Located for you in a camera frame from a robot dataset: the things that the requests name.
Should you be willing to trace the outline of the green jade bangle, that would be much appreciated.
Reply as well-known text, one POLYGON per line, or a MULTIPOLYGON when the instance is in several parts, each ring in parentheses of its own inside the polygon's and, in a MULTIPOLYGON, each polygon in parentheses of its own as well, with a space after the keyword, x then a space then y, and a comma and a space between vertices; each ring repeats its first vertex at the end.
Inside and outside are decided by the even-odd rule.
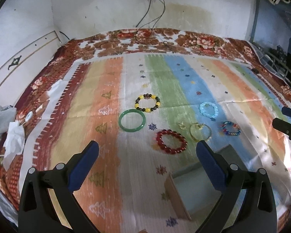
POLYGON ((140 110, 125 110, 120 114, 118 124, 123 131, 134 133, 143 129, 146 124, 146 116, 140 110))

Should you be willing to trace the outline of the open jewelry box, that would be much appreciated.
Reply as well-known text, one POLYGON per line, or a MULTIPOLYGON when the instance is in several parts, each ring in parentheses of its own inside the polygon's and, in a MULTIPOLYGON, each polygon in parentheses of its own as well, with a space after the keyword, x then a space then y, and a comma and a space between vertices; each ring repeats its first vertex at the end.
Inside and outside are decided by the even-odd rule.
POLYGON ((218 202, 215 190, 196 153, 194 159, 168 173, 165 191, 179 219, 203 222, 218 202))

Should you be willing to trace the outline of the floral brown blanket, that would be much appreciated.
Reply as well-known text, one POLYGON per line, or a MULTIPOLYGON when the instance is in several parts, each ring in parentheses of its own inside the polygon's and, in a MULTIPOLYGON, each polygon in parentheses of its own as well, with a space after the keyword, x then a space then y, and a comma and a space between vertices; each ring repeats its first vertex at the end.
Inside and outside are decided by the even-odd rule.
MULTIPOLYGON (((51 91, 53 83, 57 79, 63 79, 74 63, 138 53, 201 56, 245 64, 255 74, 261 74, 286 101, 283 107, 291 107, 291 88, 261 65, 253 45, 247 41, 171 28, 116 30, 85 39, 71 40, 58 50, 55 58, 31 83, 28 95, 24 95, 19 102, 16 115, 18 121, 23 122, 27 113, 34 112, 33 118, 25 124, 25 141, 42 116, 41 109, 47 105, 48 92, 51 91)), ((0 160, 0 192, 12 210, 19 209, 22 161, 23 152, 12 161, 6 171, 3 161, 0 160)))

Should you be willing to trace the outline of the metal rack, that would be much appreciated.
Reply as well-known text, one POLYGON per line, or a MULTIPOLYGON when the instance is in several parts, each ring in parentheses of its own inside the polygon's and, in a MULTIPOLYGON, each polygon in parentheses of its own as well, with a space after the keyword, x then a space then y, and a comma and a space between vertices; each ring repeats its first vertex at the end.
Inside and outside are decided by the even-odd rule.
POLYGON ((291 68, 287 65, 288 55, 283 48, 281 46, 277 46, 276 49, 263 48, 257 43, 253 43, 253 48, 261 65, 291 87, 291 68))

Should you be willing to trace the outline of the white crumpled tissue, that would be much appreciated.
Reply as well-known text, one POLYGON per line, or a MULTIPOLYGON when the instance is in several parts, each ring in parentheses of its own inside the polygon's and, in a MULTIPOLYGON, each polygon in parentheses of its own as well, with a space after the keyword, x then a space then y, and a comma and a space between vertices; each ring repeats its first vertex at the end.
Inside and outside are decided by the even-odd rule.
POLYGON ((25 135, 24 127, 18 121, 10 122, 7 138, 3 144, 5 148, 3 167, 7 171, 17 155, 21 155, 24 149, 25 135))

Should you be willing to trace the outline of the gold bangle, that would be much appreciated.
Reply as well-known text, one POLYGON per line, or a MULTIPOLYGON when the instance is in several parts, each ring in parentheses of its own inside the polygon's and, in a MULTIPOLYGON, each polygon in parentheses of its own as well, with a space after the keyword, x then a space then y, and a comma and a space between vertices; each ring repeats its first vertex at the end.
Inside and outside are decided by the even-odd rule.
POLYGON ((211 128, 203 123, 193 123, 190 125, 189 128, 189 133, 191 138, 196 141, 199 142, 201 140, 209 140, 212 136, 212 130, 211 128))

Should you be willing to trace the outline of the small gold earring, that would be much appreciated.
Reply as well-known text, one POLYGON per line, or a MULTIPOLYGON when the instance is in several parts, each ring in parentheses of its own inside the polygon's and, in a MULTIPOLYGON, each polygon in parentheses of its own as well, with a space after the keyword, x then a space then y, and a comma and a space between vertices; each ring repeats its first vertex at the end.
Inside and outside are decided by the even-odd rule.
POLYGON ((178 123, 178 126, 180 129, 185 130, 186 129, 186 125, 184 124, 184 122, 180 122, 178 123))

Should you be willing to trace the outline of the white headboard panel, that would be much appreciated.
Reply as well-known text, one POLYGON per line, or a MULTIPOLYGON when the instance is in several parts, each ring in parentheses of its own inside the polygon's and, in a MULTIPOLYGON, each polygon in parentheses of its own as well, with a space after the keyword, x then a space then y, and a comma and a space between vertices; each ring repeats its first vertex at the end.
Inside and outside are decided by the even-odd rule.
POLYGON ((61 41, 52 31, 17 52, 0 67, 0 105, 15 105, 22 93, 53 59, 61 41))

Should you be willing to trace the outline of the striped colourful bed cloth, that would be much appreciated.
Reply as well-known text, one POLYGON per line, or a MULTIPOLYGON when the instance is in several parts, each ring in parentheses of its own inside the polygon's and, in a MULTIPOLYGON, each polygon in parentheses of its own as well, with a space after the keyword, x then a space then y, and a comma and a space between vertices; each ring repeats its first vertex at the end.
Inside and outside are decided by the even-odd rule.
POLYGON ((267 170, 282 228, 291 217, 291 142, 271 123, 285 104, 238 62, 141 53, 76 62, 48 92, 19 183, 30 167, 52 169, 95 140, 99 157, 75 197, 101 232, 194 232, 201 223, 176 217, 165 180, 194 159, 189 128, 203 123, 213 150, 230 145, 247 169, 267 170), (140 131, 119 127, 129 109, 145 114, 140 131))

